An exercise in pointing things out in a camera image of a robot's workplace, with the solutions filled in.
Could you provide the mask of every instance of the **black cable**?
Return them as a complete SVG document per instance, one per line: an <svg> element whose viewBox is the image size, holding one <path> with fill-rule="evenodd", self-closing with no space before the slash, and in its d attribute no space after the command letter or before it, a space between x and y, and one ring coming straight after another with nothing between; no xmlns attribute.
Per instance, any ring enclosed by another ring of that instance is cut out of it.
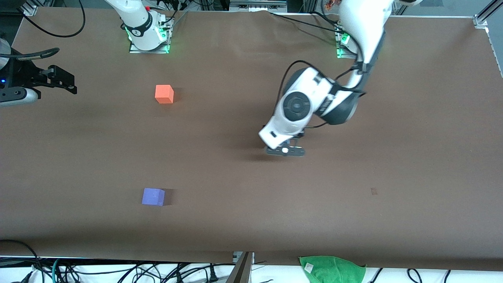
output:
<svg viewBox="0 0 503 283"><path fill-rule="evenodd" d="M209 283L217 282L218 277L217 274L215 273L215 268L213 267L213 264L210 264L210 280Z"/></svg>
<svg viewBox="0 0 503 283"><path fill-rule="evenodd" d="M208 268L208 266L204 266L204 267L196 267L196 268L192 268L192 269L189 269L187 271L185 271L183 274L189 272L189 271L192 271L190 273L188 273L187 275L185 275L184 277L180 278L176 283L182 283L183 280L188 277L189 275L193 274L193 273L196 273L198 271L201 271L201 270L204 270L204 272L206 273L206 282L208 281L208 271L206 271L206 268Z"/></svg>
<svg viewBox="0 0 503 283"><path fill-rule="evenodd" d="M417 282L416 280L414 280L412 278L412 275L410 275L411 270L413 270L417 274L417 277L419 278L419 282ZM412 280L412 282L414 282L414 283L423 283L423 279L421 279L421 275L419 275L419 272L415 268L407 269L407 276L409 276L409 279Z"/></svg>
<svg viewBox="0 0 503 283"><path fill-rule="evenodd" d="M18 59L19 61L28 61L28 60L48 58L48 57L55 55L58 52L59 52L59 48L54 47L54 48L47 49L44 51L38 51L38 52L33 52L33 53L28 53L28 54L19 54L19 55L0 54L0 57L14 58L14 59Z"/></svg>
<svg viewBox="0 0 503 283"><path fill-rule="evenodd" d="M80 272L80 271L76 271L76 273L82 274L82 275L100 275L100 274L111 274L111 273L125 272L128 270L130 270L130 268L123 269L123 270L116 270L116 271L105 271L105 272Z"/></svg>
<svg viewBox="0 0 503 283"><path fill-rule="evenodd" d="M24 278L21 280L21 283L28 283L30 281L30 277L33 271L30 271Z"/></svg>
<svg viewBox="0 0 503 283"><path fill-rule="evenodd" d="M44 30L43 28L41 28L39 25L35 24L35 22L33 22L30 18L28 18L23 13L23 11L21 11L21 9L18 8L17 10L18 10L19 13L21 13L21 15L23 16L23 18L25 18L28 22L30 22L32 25L34 25L37 29L45 32L46 34L52 35L52 36L55 36L55 37L68 38L68 37L73 37L73 36L79 34L84 29L84 26L86 25L86 13L84 11L84 6L82 5L82 2L80 0L78 0L78 3L80 4L80 9L82 10L82 26L75 33L68 34L68 35L59 35L59 34L54 34L52 32L48 32L48 31Z"/></svg>
<svg viewBox="0 0 503 283"><path fill-rule="evenodd" d="M142 276L144 276L144 275L145 275L145 276L149 276L150 278L152 278L152 279L153 279L153 276L151 276L151 275L149 275L149 274L147 274L147 273L148 273L148 271L149 271L149 270L151 270L152 268L154 268L156 265L159 265L159 264L158 264L158 263L154 263L154 264L152 264L152 266L151 266L151 267L149 267L149 268L147 268L147 269L143 269L143 268L141 268L141 267L135 268L135 271L136 271L136 275L135 275L136 280L133 280L133 281L132 281L132 283L137 283L137 282L138 282L138 280L140 279L140 277L142 277ZM139 274L139 273L138 273L138 269L142 270L142 271L143 271L143 273Z"/></svg>
<svg viewBox="0 0 503 283"><path fill-rule="evenodd" d="M449 277L449 275L451 274L451 270L449 269L447 271L447 273L445 274L445 277L444 277L444 283L447 283L447 278Z"/></svg>
<svg viewBox="0 0 503 283"><path fill-rule="evenodd" d="M337 22L337 21L331 21L331 20L330 20L330 19L326 16L326 14L325 14L325 8L323 7L323 1L322 1L322 0L320 0L320 2L319 2L319 8L320 8L320 10L321 10L321 14L323 15L323 18L324 18L324 19L326 19L326 20L328 20L329 22L332 22L332 23L334 23L334 24Z"/></svg>
<svg viewBox="0 0 503 283"><path fill-rule="evenodd" d="M211 2L210 4L203 4L203 3L199 3L197 2L196 0L192 0L194 3L198 4L198 5L201 5L202 7L213 7L213 4L215 4L215 1Z"/></svg>
<svg viewBox="0 0 503 283"><path fill-rule="evenodd" d="M19 245L25 246L33 254L33 257L35 258L35 260L38 264L38 267L40 268L40 270L42 270L42 283L45 283L45 275L44 275L42 263L40 262L40 258L38 257L37 253L35 253L35 251L28 244L26 244L25 242L11 240L11 239L1 239L0 242L14 243L14 244L19 244Z"/></svg>
<svg viewBox="0 0 503 283"><path fill-rule="evenodd" d="M318 125L318 126L306 126L305 128L306 128L306 129L316 129L316 128L319 128L319 127L323 127L323 126L325 126L326 124L328 124L328 122L325 122L325 123L320 124L320 125Z"/></svg>
<svg viewBox="0 0 503 283"><path fill-rule="evenodd" d="M335 31L334 29L329 29L329 28L321 27L321 26L314 25L314 24L311 24L311 23L302 22L302 21L299 21L299 20L296 20L296 19L288 18L288 17L282 16L282 15L271 13L271 12L269 12L269 14L274 15L274 16L279 17L279 18L283 18L283 19L287 19L287 20L290 20L290 21L294 21L294 22L297 22L297 23L304 24L304 25L308 25L308 26L311 26L311 27L320 28L320 29L324 29L324 30L328 30L328 31L332 31L332 32Z"/></svg>
<svg viewBox="0 0 503 283"><path fill-rule="evenodd" d="M173 15L169 19L165 20L164 22L161 22L160 24L163 25L163 24L171 21L171 19L175 17L175 15L177 14L177 12L178 12L178 10L175 10L175 12L173 13Z"/></svg>
<svg viewBox="0 0 503 283"><path fill-rule="evenodd" d="M383 268L380 268L376 274L374 275L374 278L372 278L372 281L370 281L369 283L375 283L376 280L377 280L377 277L379 276L379 274L381 273L381 271L383 270Z"/></svg>
<svg viewBox="0 0 503 283"><path fill-rule="evenodd" d="M349 73L349 72L351 72L351 71L353 71L353 70L354 70L353 68L349 68L349 69L347 69L347 70L346 70L346 71L344 71L342 74L340 74L340 75L338 75L338 76L336 77L336 81L337 81L338 79L340 79L342 76L344 76L345 74L347 74L347 73Z"/></svg>
<svg viewBox="0 0 503 283"><path fill-rule="evenodd" d="M337 25L337 21L332 21L331 19L329 19L325 14L321 14L320 12L317 12L317 11L312 11L312 12L309 12L310 14L314 14L314 15L318 15L320 16L322 19L324 19L326 22L328 22L329 24L333 25L333 27L338 27Z"/></svg>
<svg viewBox="0 0 503 283"><path fill-rule="evenodd" d="M166 277L160 281L160 283L166 283L169 279L173 278L177 272L181 271L183 268L187 267L188 263L179 263L175 269L173 269Z"/></svg>

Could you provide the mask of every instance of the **orange cube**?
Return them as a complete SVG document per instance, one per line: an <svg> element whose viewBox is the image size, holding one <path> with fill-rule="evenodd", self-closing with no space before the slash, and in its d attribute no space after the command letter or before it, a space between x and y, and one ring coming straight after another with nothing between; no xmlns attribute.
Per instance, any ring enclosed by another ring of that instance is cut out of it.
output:
<svg viewBox="0 0 503 283"><path fill-rule="evenodd" d="M155 99L160 104L173 103L173 88L170 85L156 85Z"/></svg>

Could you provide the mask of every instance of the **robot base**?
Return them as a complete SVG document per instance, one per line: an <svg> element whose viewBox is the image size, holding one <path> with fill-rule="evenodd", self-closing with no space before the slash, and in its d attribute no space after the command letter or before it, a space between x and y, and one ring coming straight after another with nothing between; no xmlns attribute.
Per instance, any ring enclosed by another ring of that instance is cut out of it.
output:
<svg viewBox="0 0 503 283"><path fill-rule="evenodd" d="M160 14L160 20L165 21L166 16ZM129 45L129 53L168 54L171 47L171 37L173 36L174 21L174 19L170 19L164 25L159 26L160 29L163 29L162 31L160 31L160 34L162 37L166 38L166 41L161 43L157 48L154 48L152 50L141 50L138 49L138 47L136 47L133 42L131 42L131 44Z"/></svg>

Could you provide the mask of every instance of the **label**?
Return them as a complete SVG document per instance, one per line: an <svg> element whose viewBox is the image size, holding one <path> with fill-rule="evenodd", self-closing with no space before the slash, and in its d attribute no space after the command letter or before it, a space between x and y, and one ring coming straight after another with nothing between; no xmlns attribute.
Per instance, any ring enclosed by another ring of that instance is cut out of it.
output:
<svg viewBox="0 0 503 283"><path fill-rule="evenodd" d="M314 267L314 265L312 265L311 263L308 262L308 263L306 263L306 267L304 267L304 270L307 273L311 274L311 271L313 271L313 267Z"/></svg>

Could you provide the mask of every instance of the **green led light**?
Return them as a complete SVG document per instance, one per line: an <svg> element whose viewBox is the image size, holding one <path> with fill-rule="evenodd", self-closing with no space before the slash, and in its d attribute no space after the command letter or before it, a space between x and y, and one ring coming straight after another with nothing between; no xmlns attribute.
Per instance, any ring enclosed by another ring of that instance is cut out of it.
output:
<svg viewBox="0 0 503 283"><path fill-rule="evenodd" d="M342 42L343 44L347 44L347 43L348 43L348 41L349 41L349 34L347 34L347 33L343 34L342 39L341 39L341 42Z"/></svg>

